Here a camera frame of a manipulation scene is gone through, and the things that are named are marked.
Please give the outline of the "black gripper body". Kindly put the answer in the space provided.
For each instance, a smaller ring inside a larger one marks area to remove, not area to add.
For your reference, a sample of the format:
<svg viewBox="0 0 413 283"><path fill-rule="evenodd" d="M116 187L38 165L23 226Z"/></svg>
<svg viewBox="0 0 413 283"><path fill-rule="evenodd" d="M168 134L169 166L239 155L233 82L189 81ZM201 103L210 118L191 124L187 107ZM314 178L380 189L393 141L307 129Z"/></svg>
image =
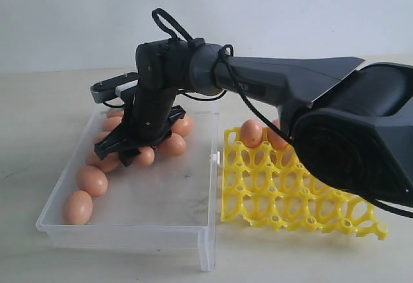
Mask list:
<svg viewBox="0 0 413 283"><path fill-rule="evenodd" d="M141 148L156 148L172 136L172 126L186 111L173 106L179 88L176 86L151 89L137 85L134 94L125 99L121 123L94 145L100 160L117 153L124 166L141 154Z"/></svg>

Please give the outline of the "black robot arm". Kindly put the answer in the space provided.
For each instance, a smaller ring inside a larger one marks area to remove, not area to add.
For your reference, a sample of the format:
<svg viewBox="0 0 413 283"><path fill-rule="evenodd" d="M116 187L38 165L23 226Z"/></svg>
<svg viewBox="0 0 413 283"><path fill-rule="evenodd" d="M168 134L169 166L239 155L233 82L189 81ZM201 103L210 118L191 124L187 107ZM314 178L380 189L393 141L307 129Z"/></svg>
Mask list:
<svg viewBox="0 0 413 283"><path fill-rule="evenodd" d="M412 67L357 57L236 57L230 45L166 39L141 44L137 71L95 83L96 103L124 102L124 119L95 146L129 165L158 146L184 112L177 94L224 91L278 110L278 134L321 182L398 215L412 205Z"/></svg>

